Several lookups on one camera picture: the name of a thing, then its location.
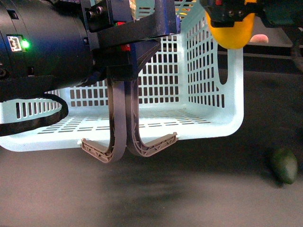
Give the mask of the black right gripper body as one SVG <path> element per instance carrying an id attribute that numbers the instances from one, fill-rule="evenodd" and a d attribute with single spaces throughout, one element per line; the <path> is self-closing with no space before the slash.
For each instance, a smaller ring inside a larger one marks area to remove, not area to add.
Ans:
<path id="1" fill-rule="evenodd" d="M 301 0 L 201 0 L 200 4 L 215 28 L 233 27 L 252 14 L 261 18 L 263 25 L 269 28 L 303 26 Z"/>

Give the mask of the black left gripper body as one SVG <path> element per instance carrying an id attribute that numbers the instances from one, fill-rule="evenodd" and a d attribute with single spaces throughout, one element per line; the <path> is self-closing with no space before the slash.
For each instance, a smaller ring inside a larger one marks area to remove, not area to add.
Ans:
<path id="1" fill-rule="evenodd" d="M 156 0 L 154 12 L 134 19 L 127 0 L 80 2 L 93 56 L 88 82 L 131 81 L 160 48 L 160 38 L 180 33 L 173 0 Z"/>

